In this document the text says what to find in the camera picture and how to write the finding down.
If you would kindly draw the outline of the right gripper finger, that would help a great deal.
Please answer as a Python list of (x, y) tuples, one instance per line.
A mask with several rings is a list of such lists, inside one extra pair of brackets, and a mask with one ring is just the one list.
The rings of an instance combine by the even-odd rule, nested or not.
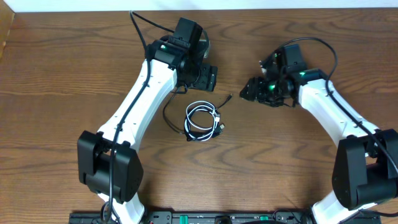
[(244, 88), (240, 91), (239, 96), (248, 101), (257, 101), (257, 90)]
[(248, 80), (246, 86), (244, 87), (245, 92), (257, 92), (262, 91), (264, 88), (264, 78), (263, 77), (253, 77)]

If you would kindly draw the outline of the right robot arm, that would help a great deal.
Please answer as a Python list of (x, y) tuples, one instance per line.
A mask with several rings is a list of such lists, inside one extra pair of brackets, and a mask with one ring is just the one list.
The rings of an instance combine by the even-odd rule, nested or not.
[(380, 130), (335, 91), (319, 68), (300, 52), (278, 50), (260, 62), (263, 75), (248, 80), (240, 97), (270, 106), (286, 99), (321, 124), (337, 147), (333, 190), (312, 205), (305, 223), (343, 223), (355, 215), (382, 216), (370, 208), (397, 198), (397, 131)]

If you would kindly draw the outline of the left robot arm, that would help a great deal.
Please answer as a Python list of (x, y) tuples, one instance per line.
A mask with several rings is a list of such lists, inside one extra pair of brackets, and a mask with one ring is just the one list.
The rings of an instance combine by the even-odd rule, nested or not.
[(79, 181), (104, 200), (101, 223), (141, 221), (142, 138), (175, 87), (214, 90), (217, 68), (203, 63), (209, 48), (207, 39), (193, 43), (171, 36), (147, 45), (139, 76), (119, 108), (96, 133), (83, 131), (78, 138)]

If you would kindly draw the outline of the cardboard box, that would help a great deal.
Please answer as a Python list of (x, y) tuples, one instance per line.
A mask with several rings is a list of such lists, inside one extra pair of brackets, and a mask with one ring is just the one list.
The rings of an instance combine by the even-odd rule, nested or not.
[(15, 12), (4, 0), (1, 0), (0, 16), (0, 58), (2, 58), (15, 16)]

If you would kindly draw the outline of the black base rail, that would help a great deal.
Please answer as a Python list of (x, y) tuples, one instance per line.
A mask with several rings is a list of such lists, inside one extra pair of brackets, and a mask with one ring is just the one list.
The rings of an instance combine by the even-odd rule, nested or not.
[[(71, 213), (70, 224), (102, 223), (99, 213)], [(308, 212), (277, 211), (268, 213), (144, 213), (140, 224), (215, 224), (215, 223), (315, 223)], [(380, 216), (355, 215), (341, 223), (381, 224)]]

